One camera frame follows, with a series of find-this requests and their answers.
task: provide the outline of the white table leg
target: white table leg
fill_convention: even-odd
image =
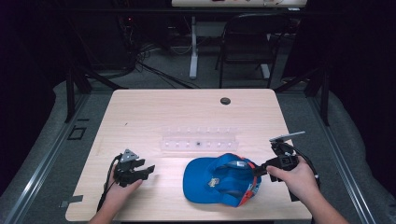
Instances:
[[[196,35],[196,22],[195,17],[191,18],[191,64],[190,64],[190,78],[197,78],[198,68],[198,49],[197,49],[197,35]]]

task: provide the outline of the wire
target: wire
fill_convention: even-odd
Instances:
[[[188,48],[188,49],[186,49],[185,51],[183,51],[183,52],[177,52],[175,49],[181,49],[181,48]],[[182,55],[182,54],[186,54],[186,53],[188,53],[190,50],[191,50],[191,48],[192,48],[192,45],[189,45],[189,46],[186,46],[186,47],[171,47],[170,49],[175,53],[175,54],[178,54],[178,55]]]
[[[183,17],[184,22],[186,22],[187,27],[189,28],[189,31],[191,33],[191,28],[190,28],[190,24],[187,22],[186,17]]]
[[[108,169],[108,172],[107,172],[107,178],[106,178],[106,183],[105,183],[105,185],[104,185],[104,190],[103,190],[102,196],[101,196],[101,198],[100,198],[100,200],[99,200],[99,204],[98,204],[98,207],[97,207],[97,209],[96,209],[96,212],[99,211],[99,210],[101,209],[103,203],[105,202],[105,199],[106,199],[106,196],[107,196],[108,191],[110,190],[110,188],[111,188],[111,187],[114,185],[114,183],[116,182],[116,181],[114,181],[114,182],[110,185],[110,187],[107,187],[107,186],[108,186],[108,181],[110,180],[111,171],[113,170],[113,167],[114,167],[114,162],[119,161],[120,158],[121,158],[121,156],[122,156],[122,154],[120,154],[119,156],[116,156],[116,157],[113,159],[113,161],[111,162],[111,164],[110,164],[110,168]]]
[[[162,78],[163,80],[165,80],[164,78],[168,78],[169,80],[174,81],[174,82],[176,82],[177,84],[179,84],[179,85],[181,85],[181,86],[183,86],[183,87],[185,87],[185,88],[187,88],[187,89],[193,89],[193,87],[200,89],[199,86],[197,86],[197,85],[195,85],[195,84],[193,84],[193,83],[191,83],[191,82],[184,81],[184,80],[179,79],[179,78],[177,78],[177,77],[171,77],[171,76],[165,74],[164,72],[159,71],[159,70],[157,70],[157,69],[155,69],[155,68],[152,68],[152,67],[150,67],[150,66],[148,66],[148,65],[146,65],[146,64],[144,64],[144,63],[142,63],[142,62],[140,62],[140,61],[137,61],[136,63],[140,64],[144,70],[149,71],[149,72],[151,72],[151,73],[153,73],[153,74],[159,76],[159,77]],[[176,89],[176,87],[175,87],[174,85],[170,84],[168,81],[166,81],[166,82],[167,82],[169,85],[171,85],[173,88]]]

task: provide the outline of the cap brim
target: cap brim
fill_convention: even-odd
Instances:
[[[212,174],[207,167],[217,158],[198,158],[191,161],[183,176],[183,191],[186,198],[194,203],[218,203],[221,194],[209,187]]]

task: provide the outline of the metal bar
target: metal bar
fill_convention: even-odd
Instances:
[[[105,77],[100,76],[99,74],[97,74],[96,72],[92,71],[92,70],[89,69],[89,68],[86,68],[86,67],[84,67],[84,66],[79,66],[78,69],[80,69],[82,72],[86,73],[86,74],[89,75],[90,77],[93,77],[93,78],[95,78],[96,80],[100,81],[101,83],[107,85],[107,86],[108,86],[109,88],[111,88],[113,91],[116,91],[116,90],[126,90],[126,89],[128,89],[128,88],[124,88],[124,87],[121,87],[121,86],[117,85],[116,83],[114,83],[114,82],[108,80],[108,79],[105,78]]]
[[[64,122],[69,122],[76,112],[76,101],[74,93],[74,80],[72,71],[66,74],[66,93],[67,93],[67,117]]]
[[[35,196],[46,180],[47,175],[50,173],[50,169],[55,163],[58,155],[61,152],[61,145],[67,136],[67,134],[73,129],[74,123],[78,113],[82,110],[83,106],[87,103],[89,95],[81,95],[80,100],[76,105],[76,115],[72,118],[71,122],[65,123],[60,133],[55,139],[55,142],[51,150],[46,154],[40,164],[37,166],[35,173],[26,185],[21,197],[17,200],[14,207],[7,216],[6,224],[8,223],[22,223],[23,218],[26,215],[30,205],[32,204]]]
[[[242,13],[285,14],[293,18],[312,17],[315,19],[340,19],[340,11],[290,11],[286,8],[270,7],[170,7],[170,8],[47,8],[48,12],[76,14],[118,14],[139,16],[213,16]]]
[[[361,223],[376,223],[366,201],[364,200],[363,195],[361,194],[361,189],[359,188],[358,183],[355,181],[355,178],[350,172],[347,162],[344,159],[343,153],[332,134],[331,127],[324,124],[321,115],[319,114],[318,102],[312,97],[308,97],[307,101],[310,104],[311,109],[314,111],[315,119],[318,121],[318,124],[320,125],[321,129],[326,134],[326,137],[329,140],[335,165],[340,172],[340,176],[344,181],[346,190],[349,193],[353,204],[355,205],[359,217],[361,218]]]

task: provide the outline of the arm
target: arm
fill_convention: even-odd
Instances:
[[[285,181],[289,190],[306,206],[318,224],[348,223],[320,193],[314,173],[302,157],[299,157],[299,164],[291,171],[268,166],[267,172]]]
[[[129,195],[131,195],[139,186],[142,184],[143,180],[139,179],[135,181],[132,185],[125,188],[114,183],[114,167],[111,172],[111,177],[107,186],[110,190],[107,193],[106,199],[102,205],[102,208],[95,214],[95,216],[90,220],[89,223],[111,223],[116,214],[121,210],[125,202],[128,200]]]

